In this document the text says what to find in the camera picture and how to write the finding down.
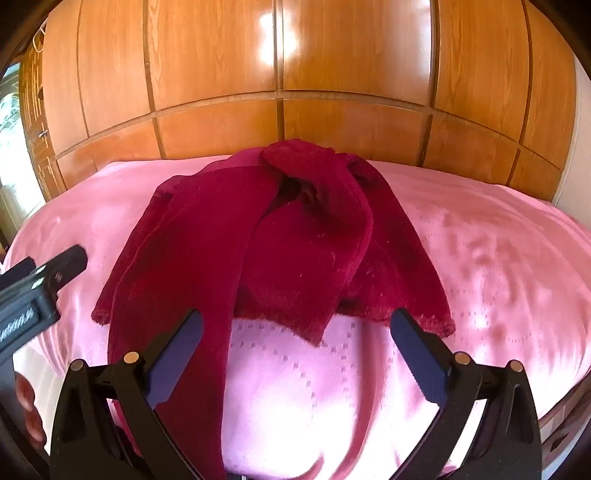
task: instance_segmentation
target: pink bedspread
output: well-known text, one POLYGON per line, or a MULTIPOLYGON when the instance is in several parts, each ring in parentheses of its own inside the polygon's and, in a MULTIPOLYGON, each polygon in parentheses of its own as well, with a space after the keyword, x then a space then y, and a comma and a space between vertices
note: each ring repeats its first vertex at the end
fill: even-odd
MULTIPOLYGON (((87 270, 60 294, 62 320, 35 340, 58 372, 75 358, 106 362, 108 327, 92 322, 90 312, 154 189, 219 158, 111 164, 23 227, 7 267, 26 255, 40 264, 75 243, 89 254, 87 270)), ((449 348, 492 365, 522 360, 541 417, 591 366, 589 233, 549 204, 505 187, 373 165, 441 278, 457 326, 449 348)), ((234 322, 222 426, 230 471, 386 479, 435 412, 384 327, 335 316, 314 349, 268 322, 234 322)), ((461 463, 477 425, 474 415, 452 465, 461 463)))

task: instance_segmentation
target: brass rivet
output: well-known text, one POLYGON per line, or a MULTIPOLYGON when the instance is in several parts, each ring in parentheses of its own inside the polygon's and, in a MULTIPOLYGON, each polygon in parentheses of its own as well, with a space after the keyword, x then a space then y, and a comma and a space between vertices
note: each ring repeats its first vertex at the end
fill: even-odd
POLYGON ((454 355, 454 358, 456 359, 456 362, 459 363, 460 365, 467 365, 472 360, 470 358, 470 355, 468 355, 465 352, 458 352, 458 353, 456 353, 454 355))
POLYGON ((511 360, 511 363, 509 365, 511 366, 511 369, 514 372, 522 372, 523 371, 523 364, 519 360, 511 360))
POLYGON ((134 364, 139 360, 139 353, 138 352, 128 352, 123 357, 123 361, 126 364, 134 364))
POLYGON ((72 364, 70 365, 70 368, 74 371, 77 372, 78 370, 82 370, 82 367, 84 366, 84 362, 82 360, 74 360, 72 362, 72 364))

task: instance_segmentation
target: hand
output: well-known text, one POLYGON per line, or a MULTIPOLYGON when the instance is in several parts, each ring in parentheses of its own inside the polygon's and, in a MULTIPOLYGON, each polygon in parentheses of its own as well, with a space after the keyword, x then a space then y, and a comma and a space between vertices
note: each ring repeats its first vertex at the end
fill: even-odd
POLYGON ((41 450, 47 443, 47 436, 43 430, 43 421, 35 406, 35 391, 25 377, 17 373, 17 399, 25 410, 25 426, 29 442, 37 450, 41 450))

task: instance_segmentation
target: black mount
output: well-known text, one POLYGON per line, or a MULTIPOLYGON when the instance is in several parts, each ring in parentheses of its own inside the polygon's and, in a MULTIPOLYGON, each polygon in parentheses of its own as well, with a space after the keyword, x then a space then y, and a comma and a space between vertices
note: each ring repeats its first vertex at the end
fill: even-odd
MULTIPOLYGON (((172 332, 157 336, 145 351, 128 352, 116 364, 89 367, 81 359, 70 364, 57 406, 50 458, 34 450, 23 435, 22 412, 14 401, 12 354, 59 319, 57 290, 86 268, 83 253, 81 247, 73 247, 37 269, 28 259, 0 277, 4 287, 0 339, 6 325, 20 318, 16 313, 26 313, 33 305, 36 315, 22 329, 4 334, 9 341, 0 342, 0 361, 4 360, 0 371, 13 379, 12 385, 0 382, 2 477, 203 480, 154 411, 169 399, 202 338, 203 321, 194 310, 172 332), (141 457, 115 427, 108 399, 119 401, 141 457)), ((487 367, 464 352, 453 354, 404 309, 392 314, 391 334, 423 395, 440 408, 391 480, 540 480, 540 431, 520 362, 487 367), (474 403, 483 399, 487 399, 485 411, 463 465, 440 476, 474 403)))

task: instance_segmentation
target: wooden headboard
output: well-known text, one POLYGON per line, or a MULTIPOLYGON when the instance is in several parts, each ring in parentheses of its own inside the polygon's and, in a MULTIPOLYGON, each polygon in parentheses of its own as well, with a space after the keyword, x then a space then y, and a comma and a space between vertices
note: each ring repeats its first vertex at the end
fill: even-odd
POLYGON ((573 131, 573 53, 528 0, 64 0, 41 55, 58 192, 299 137, 550 200, 573 131))

